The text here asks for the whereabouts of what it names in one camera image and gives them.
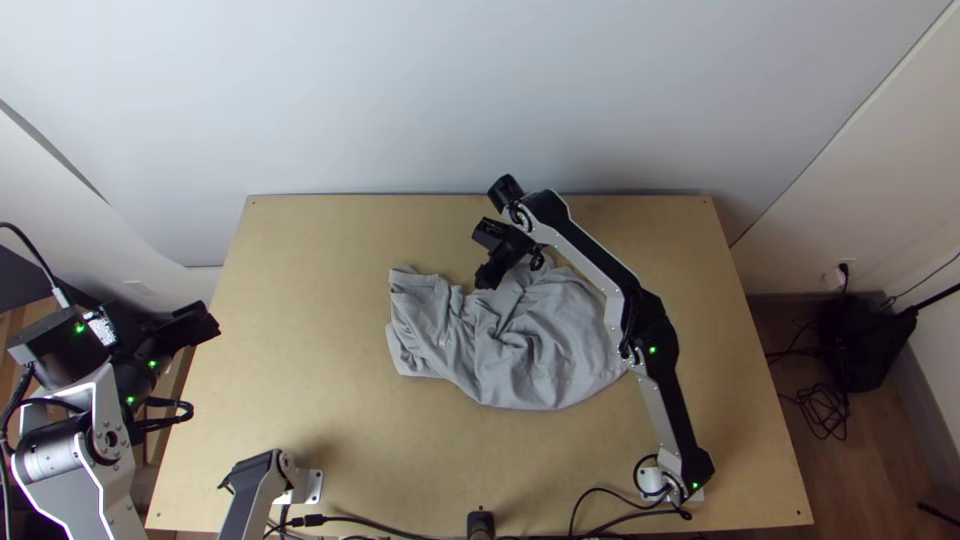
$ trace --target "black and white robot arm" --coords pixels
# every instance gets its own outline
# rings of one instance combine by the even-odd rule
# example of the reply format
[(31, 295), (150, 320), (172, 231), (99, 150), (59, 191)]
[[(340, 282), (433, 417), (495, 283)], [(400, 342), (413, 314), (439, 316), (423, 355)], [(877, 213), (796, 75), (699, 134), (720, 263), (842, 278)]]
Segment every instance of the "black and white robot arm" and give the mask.
[[(179, 349), (219, 334), (217, 321), (196, 302), (146, 325), (116, 305), (87, 313), (67, 307), (15, 336), (8, 351), (24, 366), (25, 379), (41, 384), (20, 404), (20, 442), (11, 456), (33, 507), (71, 539), (146, 540), (130, 498), (133, 447), (147, 431), (193, 415), (191, 405), (150, 393)], [(135, 417), (147, 405), (186, 413), (145, 426)], [(54, 419), (51, 407), (70, 414)], [(273, 505), (317, 504), (322, 486), (322, 471), (298, 468), (280, 449), (237, 463), (221, 484), (234, 497), (219, 538), (259, 540)]]
[(563, 199), (552, 190), (525, 194), (507, 175), (487, 192), (510, 225), (484, 219), (473, 238), (486, 247), (490, 260), (476, 274), (478, 288), (495, 288), (504, 273), (527, 254), (542, 264), (540, 250), (553, 246), (606, 296), (604, 322), (616, 354), (639, 381), (654, 429), (660, 439), (656, 467), (638, 469), (638, 485), (659, 493), (665, 484), (670, 500), (682, 504), (699, 495), (714, 467), (697, 445), (677, 380), (680, 353), (677, 334), (663, 302), (640, 286), (637, 276), (604, 249), (570, 217)]

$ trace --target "metal bracket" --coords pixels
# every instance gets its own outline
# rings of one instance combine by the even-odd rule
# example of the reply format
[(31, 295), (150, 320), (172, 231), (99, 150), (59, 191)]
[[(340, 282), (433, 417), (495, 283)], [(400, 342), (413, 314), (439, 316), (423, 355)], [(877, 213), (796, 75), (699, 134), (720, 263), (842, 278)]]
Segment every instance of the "metal bracket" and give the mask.
[(284, 471), (292, 489), (284, 491), (273, 504), (320, 504), (323, 490), (323, 471), (320, 469), (293, 469)]
[[(668, 476), (663, 474), (663, 471), (659, 467), (640, 467), (637, 469), (637, 485), (640, 486), (642, 490), (640, 495), (643, 497), (643, 500), (646, 502), (657, 502), (660, 500), (662, 495), (646, 495), (643, 492), (647, 493), (657, 493), (664, 486), (673, 486), (673, 490), (670, 491), (670, 495), (664, 499), (664, 502), (670, 501), (676, 506), (680, 506), (680, 493), (683, 490), (682, 486), (678, 486), (676, 482), (671, 480)], [(694, 494), (689, 498), (683, 501), (684, 504), (691, 502), (703, 502), (703, 489), (699, 489), (694, 492)]]

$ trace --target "baseboard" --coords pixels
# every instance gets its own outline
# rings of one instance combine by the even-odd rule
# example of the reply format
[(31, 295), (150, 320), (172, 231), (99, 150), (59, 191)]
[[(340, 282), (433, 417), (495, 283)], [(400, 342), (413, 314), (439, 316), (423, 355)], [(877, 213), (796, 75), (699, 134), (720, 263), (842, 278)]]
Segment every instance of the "baseboard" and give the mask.
[(909, 344), (893, 363), (890, 377), (897, 385), (934, 484), (960, 491), (960, 452)]

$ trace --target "black cable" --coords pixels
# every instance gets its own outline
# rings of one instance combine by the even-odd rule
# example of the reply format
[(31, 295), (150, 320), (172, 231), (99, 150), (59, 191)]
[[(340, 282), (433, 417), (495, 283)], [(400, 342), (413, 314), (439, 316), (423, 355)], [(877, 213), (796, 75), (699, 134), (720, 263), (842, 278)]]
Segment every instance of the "black cable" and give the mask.
[[(70, 412), (72, 412), (72, 413), (76, 413), (76, 414), (83, 414), (83, 413), (87, 412), (87, 411), (83, 410), (82, 408), (77, 407), (77, 406), (74, 405), (73, 403), (68, 403), (68, 402), (66, 402), (66, 401), (64, 401), (64, 400), (62, 400), (62, 399), (57, 399), (57, 398), (26, 398), (26, 399), (21, 399), (21, 400), (17, 403), (16, 407), (14, 407), (14, 410), (19, 409), (20, 407), (22, 407), (22, 406), (24, 406), (24, 405), (30, 405), (30, 404), (35, 404), (35, 405), (53, 405), (53, 406), (55, 406), (55, 407), (62, 407), (62, 408), (64, 408), (64, 409), (67, 409), (68, 411), (70, 411)], [(4, 415), (0, 415), (0, 422), (3, 423), (3, 425), (2, 425), (2, 431), (0, 431), (0, 438), (3, 439), (3, 450), (7, 453), (7, 455), (10, 455), (10, 456), (12, 456), (13, 453), (14, 453), (14, 449), (11, 448), (11, 447), (10, 447), (10, 444), (7, 442), (7, 433), (8, 433), (8, 431), (9, 431), (8, 425), (10, 424), (10, 419), (11, 419), (11, 418), (13, 418), (13, 413), (12, 413), (12, 412), (11, 412), (10, 414), (6, 414), (6, 411), (4, 411)]]
[(935, 276), (935, 275), (937, 275), (938, 273), (940, 273), (941, 270), (943, 270), (944, 268), (946, 268), (946, 267), (950, 266), (951, 264), (953, 264), (953, 262), (956, 261), (957, 259), (960, 259), (960, 251), (958, 251), (953, 257), (951, 257), (949, 261), (941, 264), (939, 268), (937, 268), (937, 269), (934, 270), (933, 272), (930, 272), (929, 274), (927, 274), (927, 277), (925, 277), (925, 278), (921, 279), (920, 281), (916, 282), (916, 283), (915, 283), (912, 287), (910, 287), (909, 289), (903, 291), (903, 292), (900, 293), (900, 294), (895, 294), (895, 295), (891, 296), (890, 298), (887, 298), (886, 300), (884, 300), (884, 302), (883, 302), (882, 304), (880, 304), (880, 308), (881, 308), (881, 309), (887, 309), (887, 308), (893, 307), (893, 305), (897, 303), (897, 300), (898, 300), (900, 297), (906, 296), (907, 294), (909, 294), (911, 291), (913, 291), (914, 289), (916, 289), (916, 288), (919, 287), (920, 285), (923, 285), (923, 284), (926, 283), (930, 278), (932, 278), (933, 276)]
[(653, 503), (650, 503), (650, 504), (647, 504), (647, 505), (637, 504), (637, 503), (631, 501), (630, 499), (624, 497), (623, 495), (617, 493), (616, 491), (613, 491), (613, 490), (610, 490), (610, 489), (607, 489), (607, 488), (603, 488), (603, 487), (593, 487), (593, 488), (590, 488), (590, 489), (584, 491), (583, 493), (581, 493), (581, 494), (580, 494), (580, 498), (577, 499), (577, 503), (573, 505), (573, 512), (570, 513), (570, 526), (567, 527), (567, 535), (568, 535), (568, 536), (573, 536), (573, 524), (574, 524), (574, 522), (575, 522), (576, 519), (577, 519), (577, 510), (580, 509), (580, 504), (581, 504), (581, 503), (584, 501), (584, 499), (586, 499), (587, 496), (590, 495), (591, 493), (606, 493), (607, 495), (611, 495), (611, 496), (613, 496), (613, 497), (616, 497), (616, 498), (619, 499), (620, 501), (622, 501), (622, 502), (624, 502), (624, 503), (626, 503), (626, 504), (629, 504), (630, 506), (636, 508), (637, 510), (651, 510), (651, 509), (655, 508), (656, 506), (658, 506), (660, 503), (662, 503), (664, 500), (666, 500), (667, 496), (670, 494), (670, 486), (664, 486), (664, 487), (667, 488), (667, 489), (666, 489), (666, 491), (663, 492), (662, 495), (660, 495), (660, 498), (659, 498), (658, 500), (654, 501)]
[(846, 393), (817, 383), (798, 390), (796, 398), (780, 393), (777, 396), (800, 408), (803, 420), (814, 437), (821, 441), (830, 437), (839, 441), (847, 440), (850, 403)]
[(610, 527), (613, 527), (614, 525), (619, 525), (620, 523), (623, 523), (624, 521), (630, 521), (630, 520), (633, 520), (633, 519), (639, 519), (639, 518), (642, 518), (642, 517), (649, 517), (649, 516), (662, 516), (662, 515), (666, 515), (666, 514), (677, 514), (678, 516), (680, 516), (681, 519), (683, 519), (683, 520), (685, 520), (685, 521), (690, 521), (691, 519), (693, 519), (693, 514), (691, 514), (690, 512), (688, 512), (688, 511), (680, 508), (679, 506), (674, 506), (672, 510), (647, 510), (646, 512), (637, 512), (637, 513), (635, 513), (635, 514), (627, 514), (627, 515), (625, 515), (625, 516), (620, 516), (620, 517), (618, 517), (617, 519), (614, 519), (614, 520), (612, 520), (612, 521), (608, 521), (607, 523), (604, 523), (603, 525), (601, 525), (601, 526), (593, 529), (592, 531), (590, 531), (590, 532), (588, 532), (588, 533), (586, 533), (586, 534), (581, 534), (581, 535), (578, 535), (578, 536), (575, 536), (575, 537), (574, 537), (574, 536), (571, 536), (570, 538), (571, 538), (571, 539), (573, 539), (573, 538), (592, 538), (592, 537), (595, 537), (595, 536), (600, 536), (600, 535), (602, 535), (602, 534), (603, 534), (607, 529), (609, 529)]
[(20, 230), (20, 227), (17, 227), (13, 223), (7, 221), (0, 221), (0, 229), (9, 229), (13, 234), (17, 235), (20, 238), (20, 241), (23, 242), (23, 245), (27, 246), (27, 249), (30, 250), (30, 253), (33, 255), (37, 262), (40, 263), (40, 268), (43, 270), (43, 274), (47, 277), (47, 281), (50, 282), (50, 287), (60, 291), (60, 294), (67, 300), (70, 305), (73, 305), (73, 302), (67, 296), (67, 292), (60, 287), (60, 282), (57, 281), (57, 278), (53, 275), (53, 272), (50, 270), (50, 266), (47, 265), (47, 261), (43, 259), (40, 255), (40, 251), (34, 247), (33, 242), (27, 238), (27, 235)]
[(14, 450), (7, 441), (7, 424), (10, 423), (10, 417), (13, 416), (13, 411), (17, 410), (17, 408), (20, 406), (20, 401), (23, 399), (23, 395), (27, 393), (27, 387), (30, 386), (30, 379), (33, 377), (34, 369), (36, 368), (33, 365), (33, 362), (27, 364), (27, 367), (24, 368), (23, 373), (20, 374), (20, 380), (17, 381), (16, 388), (14, 388), (13, 393), (10, 395), (10, 401), (7, 402), (7, 406), (4, 407), (3, 413), (0, 414), (0, 445), (3, 446), (3, 449), (7, 452), (8, 456), (12, 456)]
[(3, 413), (0, 413), (0, 452), (3, 454), (3, 459), (0, 460), (0, 488), (3, 489), (3, 526), (6, 537), (10, 539), (13, 538), (13, 529), (10, 522), (10, 480), (7, 478), (7, 458), (13, 455), (13, 448), (7, 441), (7, 424), (10, 423), (13, 411), (19, 407), (23, 395), (27, 393), (34, 369), (33, 362), (23, 369), (20, 380), (17, 381), (17, 386), (10, 395), (10, 401), (3, 408)]
[(668, 490), (670, 490), (670, 486), (664, 485), (662, 488), (660, 488), (660, 489), (658, 489), (657, 491), (654, 491), (654, 492), (651, 493), (651, 492), (648, 492), (648, 491), (644, 491), (644, 489), (643, 489), (642, 487), (640, 487), (640, 482), (637, 480), (637, 472), (640, 470), (640, 467), (642, 467), (644, 463), (646, 463), (647, 461), (649, 461), (649, 460), (651, 460), (651, 459), (656, 459), (656, 458), (657, 458), (657, 455), (656, 455), (656, 454), (647, 454), (647, 455), (643, 456), (642, 458), (640, 458), (640, 461), (638, 461), (637, 464), (633, 466), (633, 485), (634, 485), (634, 487), (637, 488), (637, 491), (639, 491), (640, 493), (643, 493), (643, 494), (646, 495), (647, 497), (656, 497), (656, 496), (662, 495), (663, 493), (666, 493)]
[(176, 424), (186, 422), (193, 418), (193, 404), (189, 401), (181, 401), (179, 399), (165, 399), (150, 396), (144, 401), (144, 405), (147, 407), (176, 407), (184, 411), (183, 414), (177, 416), (168, 416), (166, 418), (151, 418), (149, 420), (140, 420), (136, 423), (137, 428), (144, 433), (150, 433), (152, 431), (159, 431), (161, 429), (166, 429), (168, 427), (174, 426)]
[(388, 527), (376, 521), (371, 521), (365, 518), (355, 518), (355, 517), (328, 517), (325, 521), (342, 521), (346, 523), (355, 523), (357, 525), (364, 525), (373, 529), (383, 531), (385, 533), (393, 534), (396, 536), (403, 536), (404, 538), (410, 538), (411, 540), (438, 540), (432, 536), (424, 536), (420, 534), (408, 533), (406, 531), (401, 531), (400, 529), (394, 529), (393, 527)]
[(434, 538), (432, 536), (424, 536), (420, 534), (401, 531), (400, 529), (394, 529), (393, 527), (389, 527), (387, 525), (383, 525), (382, 523), (377, 523), (376, 521), (372, 521), (366, 518), (347, 517), (347, 516), (327, 517), (327, 516), (324, 516), (323, 514), (307, 514), (303, 517), (293, 518), (287, 521), (286, 523), (281, 523), (271, 527), (270, 529), (267, 530), (266, 534), (264, 534), (263, 537), (266, 538), (267, 535), (278, 530), (280, 527), (283, 527), (283, 526), (319, 527), (324, 523), (327, 523), (330, 521), (342, 521), (346, 523), (355, 523), (357, 525), (363, 525), (365, 527), (370, 527), (371, 529), (377, 529), (379, 531), (383, 531), (385, 533), (392, 534), (394, 536), (402, 536), (404, 538), (410, 538), (411, 540), (440, 540), (439, 538)]
[(771, 357), (771, 356), (774, 357), (774, 358), (772, 358), (771, 360), (767, 361), (767, 365), (768, 365), (768, 366), (772, 366), (772, 365), (776, 364), (776, 363), (779, 362), (780, 360), (783, 360), (784, 358), (786, 358), (787, 356), (789, 356), (789, 355), (791, 355), (791, 354), (807, 354), (806, 352), (804, 352), (805, 350), (794, 350), (793, 347), (797, 344), (797, 341), (800, 340), (800, 336), (802, 336), (804, 332), (806, 332), (807, 330), (809, 330), (809, 329), (814, 325), (814, 323), (816, 323), (816, 322), (817, 322), (817, 320), (816, 320), (816, 319), (813, 319), (812, 321), (808, 322), (807, 324), (801, 326), (801, 327), (800, 327), (800, 330), (798, 330), (797, 333), (796, 333), (796, 335), (793, 336), (793, 339), (790, 340), (790, 345), (787, 345), (787, 348), (786, 348), (786, 349), (784, 349), (784, 350), (782, 350), (782, 351), (778, 351), (778, 352), (772, 352), (772, 353), (766, 353), (766, 354), (764, 354), (764, 356), (766, 356), (766, 357), (768, 357), (768, 358)]
[(283, 505), (283, 506), (280, 508), (280, 519), (278, 520), (278, 521), (279, 521), (280, 528), (278, 528), (277, 531), (280, 533), (280, 538), (281, 538), (281, 540), (286, 540), (286, 539), (287, 539), (287, 535), (286, 535), (287, 526), (284, 525), (284, 523), (287, 522), (287, 514), (289, 514), (289, 513), (290, 513), (290, 505), (289, 505), (289, 504), (285, 504), (285, 505)]

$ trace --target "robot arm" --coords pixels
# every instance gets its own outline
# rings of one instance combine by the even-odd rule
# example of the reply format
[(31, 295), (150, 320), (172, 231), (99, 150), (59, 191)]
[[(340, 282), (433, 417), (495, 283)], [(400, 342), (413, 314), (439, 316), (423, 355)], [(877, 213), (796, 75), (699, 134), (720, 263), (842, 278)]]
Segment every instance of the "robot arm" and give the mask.
[(297, 468), (293, 458), (277, 448), (234, 465), (221, 487), (228, 485), (233, 503), (218, 540), (260, 540), (272, 505), (320, 502), (323, 472)]
[(496, 287), (504, 273), (527, 254), (536, 268), (542, 264), (540, 250), (553, 246), (600, 289), (607, 299), (604, 322), (610, 340), (637, 375), (660, 439), (657, 469), (661, 474), (644, 475), (639, 485), (653, 493), (664, 483), (671, 484), (671, 500), (682, 504), (710, 480), (714, 468), (710, 455), (697, 445), (690, 424), (675, 370), (680, 352), (677, 334), (663, 302), (571, 219), (570, 209), (556, 192), (525, 194), (507, 175), (487, 195), (513, 226), (489, 219), (477, 226), (473, 238), (489, 250), (490, 261), (477, 270), (476, 286)]

